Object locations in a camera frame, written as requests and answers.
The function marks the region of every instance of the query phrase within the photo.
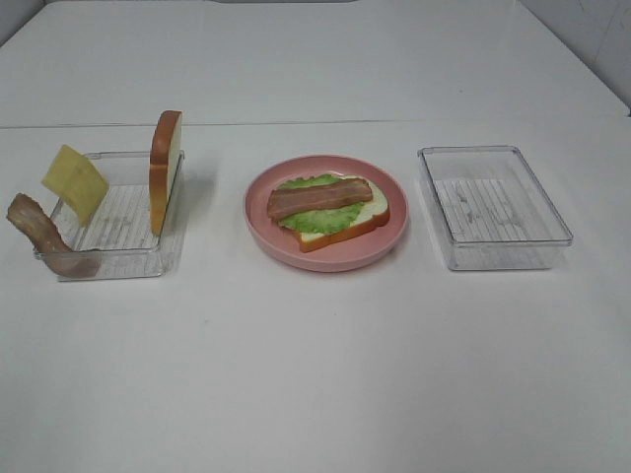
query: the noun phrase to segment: pink plate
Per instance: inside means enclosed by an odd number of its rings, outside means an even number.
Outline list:
[[[296,239],[267,217],[267,199],[271,191],[286,180],[326,172],[361,175],[374,182],[386,195],[390,219],[383,227],[367,234],[303,253]],[[280,261],[311,271],[348,271],[377,261],[399,241],[408,215],[405,194],[389,174],[363,161],[342,156],[316,155],[285,161],[257,177],[245,194],[245,219],[263,250]]]

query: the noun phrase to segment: white bread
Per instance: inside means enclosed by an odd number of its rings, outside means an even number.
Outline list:
[[[171,196],[181,143],[181,117],[181,111],[163,111],[151,144],[149,208],[151,231],[154,235],[159,235],[162,232],[162,225]]]
[[[357,175],[343,175],[344,179],[350,177],[361,177]],[[358,237],[373,231],[377,227],[387,224],[390,218],[390,211],[384,193],[371,181],[367,180],[373,191],[373,200],[364,203],[361,212],[347,229],[336,234],[308,234],[293,231],[294,237],[298,240],[302,252],[314,251],[324,248],[330,244]]]

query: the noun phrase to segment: clear plastic container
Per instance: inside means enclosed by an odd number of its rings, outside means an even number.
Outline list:
[[[447,266],[547,269],[572,233],[511,146],[424,148],[422,190]]]
[[[50,219],[72,252],[38,252],[59,281],[155,277],[179,261],[184,222],[178,210],[182,188],[180,151],[160,236],[149,224],[149,152],[87,154],[108,180],[109,190],[89,224],[81,227],[61,200]]]

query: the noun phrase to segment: yellow cheese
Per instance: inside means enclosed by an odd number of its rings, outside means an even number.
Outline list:
[[[107,194],[109,184],[88,158],[63,145],[41,181],[86,225]]]

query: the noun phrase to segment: white table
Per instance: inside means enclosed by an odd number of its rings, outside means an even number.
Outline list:
[[[0,130],[0,202],[26,191],[49,210],[38,182],[62,143],[142,150],[151,134]],[[473,144],[522,149],[575,234],[560,267],[446,269],[416,150]],[[192,126],[183,148],[188,225],[162,278],[57,283],[0,225],[0,469],[628,471],[627,119]],[[247,231],[250,181],[322,152],[407,193],[409,231],[373,266],[297,270]]]
[[[54,2],[0,48],[0,126],[628,114],[519,2]]]

